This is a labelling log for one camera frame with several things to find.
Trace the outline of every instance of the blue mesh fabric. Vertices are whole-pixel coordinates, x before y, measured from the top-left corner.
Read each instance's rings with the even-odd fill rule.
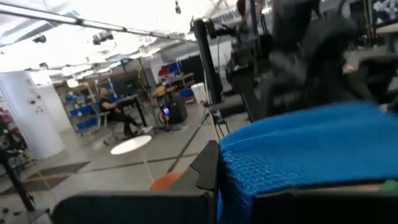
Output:
[[[334,121],[336,119],[347,119],[350,117],[369,116],[370,114],[381,114],[379,108],[368,102],[355,101],[329,106],[321,106],[310,110],[302,110],[289,114],[273,116],[253,123],[252,125],[239,129],[227,135],[221,142],[223,148],[236,141],[265,134],[274,131],[283,131],[289,128]]]
[[[395,179],[397,136],[398,119],[367,103],[286,114],[243,128],[220,142],[220,222],[251,223],[258,194]]]

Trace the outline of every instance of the ceiling pipe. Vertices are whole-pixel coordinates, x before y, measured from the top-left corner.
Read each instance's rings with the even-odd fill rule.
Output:
[[[103,29],[103,30],[107,30],[107,31],[117,31],[117,32],[124,32],[124,33],[128,33],[128,34],[157,37],[157,38],[161,38],[161,39],[179,40],[182,42],[195,42],[193,40],[185,40],[183,38],[171,37],[171,36],[165,35],[165,34],[158,34],[158,33],[148,32],[148,31],[143,31],[143,30],[138,31],[133,28],[127,28],[127,27],[123,27],[123,26],[107,24],[105,22],[89,21],[86,19],[80,19],[80,18],[75,18],[75,17],[70,17],[70,16],[63,16],[63,15],[55,14],[52,12],[42,11],[42,10],[38,10],[38,9],[32,9],[29,7],[16,6],[13,4],[0,3],[0,13],[13,15],[13,16],[19,16],[19,17],[25,17],[25,18],[29,18],[29,19],[42,19],[42,20],[50,21],[50,22],[59,22],[61,24],[89,27],[89,28],[94,28],[94,29]]]

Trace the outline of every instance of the trash bin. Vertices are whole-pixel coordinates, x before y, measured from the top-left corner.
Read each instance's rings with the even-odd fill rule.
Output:
[[[206,90],[204,83],[194,84],[191,86],[191,89],[198,104],[206,101]]]

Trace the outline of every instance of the chair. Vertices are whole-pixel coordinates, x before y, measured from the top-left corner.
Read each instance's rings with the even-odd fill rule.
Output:
[[[110,121],[108,122],[108,114],[110,114],[110,112],[100,112],[100,106],[98,103],[94,103],[93,104],[93,110],[97,115],[97,120],[98,120],[98,124],[97,124],[97,128],[98,130],[101,129],[101,127],[103,128],[108,128],[111,131],[111,135],[110,137],[106,138],[103,143],[104,145],[108,146],[109,145],[109,141],[114,138],[115,140],[118,140],[118,134],[121,133],[117,133],[115,131],[116,126],[118,125],[118,122],[116,121]]]

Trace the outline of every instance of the person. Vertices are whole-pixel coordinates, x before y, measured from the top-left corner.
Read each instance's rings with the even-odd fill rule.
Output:
[[[101,99],[99,100],[99,110],[104,112],[109,112],[107,115],[108,121],[117,121],[124,123],[124,131],[123,133],[127,138],[132,138],[133,133],[130,128],[130,124],[134,125],[137,128],[142,128],[142,124],[137,123],[132,117],[125,115],[118,108],[118,103],[112,103],[109,100],[109,91],[105,88],[99,90],[99,95]]]

